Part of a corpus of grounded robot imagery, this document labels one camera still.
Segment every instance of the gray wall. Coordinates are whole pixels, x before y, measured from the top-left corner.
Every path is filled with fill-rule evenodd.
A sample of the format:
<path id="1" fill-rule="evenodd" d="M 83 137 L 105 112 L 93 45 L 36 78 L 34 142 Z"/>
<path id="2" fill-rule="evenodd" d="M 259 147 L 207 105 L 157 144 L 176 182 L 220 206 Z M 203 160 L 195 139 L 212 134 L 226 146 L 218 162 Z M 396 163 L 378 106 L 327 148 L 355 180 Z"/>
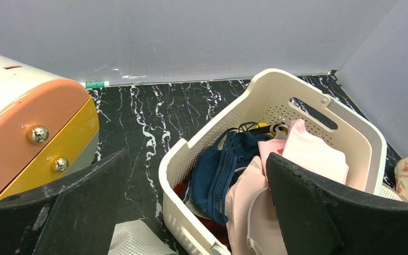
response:
<path id="1" fill-rule="evenodd" d="M 408 0 L 400 0 L 336 73 L 391 145 L 408 156 Z"/>
<path id="2" fill-rule="evenodd" d="M 78 81 L 339 69 L 397 0 L 0 1 L 0 54 Z"/>

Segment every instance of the marble floor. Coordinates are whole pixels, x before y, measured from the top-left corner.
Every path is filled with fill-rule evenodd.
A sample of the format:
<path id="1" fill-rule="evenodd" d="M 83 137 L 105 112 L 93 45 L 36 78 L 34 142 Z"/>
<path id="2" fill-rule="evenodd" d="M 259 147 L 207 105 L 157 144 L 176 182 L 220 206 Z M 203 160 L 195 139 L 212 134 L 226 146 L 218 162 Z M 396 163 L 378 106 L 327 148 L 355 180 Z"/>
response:
<path id="1" fill-rule="evenodd" d="M 363 116 L 332 75 L 300 78 Z M 163 224 L 160 161 L 175 142 L 192 138 L 241 95 L 249 82 L 186 82 L 88 90 L 100 120 L 97 160 L 122 148 L 127 148 L 131 156 L 118 222 L 142 219 L 171 249 L 186 254 Z M 390 186 L 395 185 L 393 170 L 399 159 L 388 145 L 384 182 Z"/>

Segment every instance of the laundry basket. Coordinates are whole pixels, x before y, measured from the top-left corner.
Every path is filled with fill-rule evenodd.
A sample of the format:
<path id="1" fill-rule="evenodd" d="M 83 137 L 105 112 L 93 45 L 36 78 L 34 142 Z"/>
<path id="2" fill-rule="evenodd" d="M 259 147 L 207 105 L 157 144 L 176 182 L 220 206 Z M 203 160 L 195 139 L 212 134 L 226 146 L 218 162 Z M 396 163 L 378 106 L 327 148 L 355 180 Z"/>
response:
<path id="1" fill-rule="evenodd" d="M 292 101 L 299 99 L 330 119 L 328 127 Z M 379 194 L 384 175 L 386 141 L 379 130 L 334 98 L 278 69 L 257 74 L 246 91 L 224 108 L 190 141 L 179 140 L 162 159 L 159 180 L 164 190 L 163 215 L 168 229 L 189 254 L 230 254 L 185 206 L 173 187 L 193 170 L 203 149 L 227 129 L 248 121 L 275 124 L 302 118 L 307 131 L 344 152 L 349 166 L 346 185 Z"/>

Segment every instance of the screw head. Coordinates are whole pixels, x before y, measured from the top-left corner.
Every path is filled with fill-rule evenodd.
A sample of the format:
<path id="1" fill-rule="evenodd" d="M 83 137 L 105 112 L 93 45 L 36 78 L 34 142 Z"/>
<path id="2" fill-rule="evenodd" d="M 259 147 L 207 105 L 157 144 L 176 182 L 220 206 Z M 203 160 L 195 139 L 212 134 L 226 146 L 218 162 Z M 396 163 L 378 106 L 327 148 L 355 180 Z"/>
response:
<path id="1" fill-rule="evenodd" d="M 70 163 L 68 162 L 68 160 L 62 157 L 54 159 L 50 165 L 51 169 L 58 173 L 64 172 L 68 169 L 69 166 Z"/>
<path id="2" fill-rule="evenodd" d="M 44 126 L 35 125 L 28 128 L 25 135 L 31 142 L 42 143 L 48 140 L 49 131 Z"/>

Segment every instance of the blue bag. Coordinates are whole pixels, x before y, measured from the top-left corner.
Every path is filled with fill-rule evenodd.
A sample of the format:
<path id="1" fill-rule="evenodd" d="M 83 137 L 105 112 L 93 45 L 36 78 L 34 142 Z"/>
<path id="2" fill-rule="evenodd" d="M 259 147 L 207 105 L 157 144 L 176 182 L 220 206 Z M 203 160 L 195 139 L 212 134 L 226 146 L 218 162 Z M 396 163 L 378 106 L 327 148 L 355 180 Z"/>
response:
<path id="1" fill-rule="evenodd" d="M 222 226 L 227 223 L 224 214 L 226 193 L 242 173 L 235 174 L 235 170 L 247 167 L 252 158 L 259 155 L 258 141 L 271 139 L 267 134 L 248 130 L 255 125 L 255 122 L 244 123 L 238 128 L 241 132 L 235 132 L 237 128 L 226 130 L 199 156 L 190 180 L 191 200 L 208 218 Z M 222 149 L 218 150 L 225 137 Z"/>

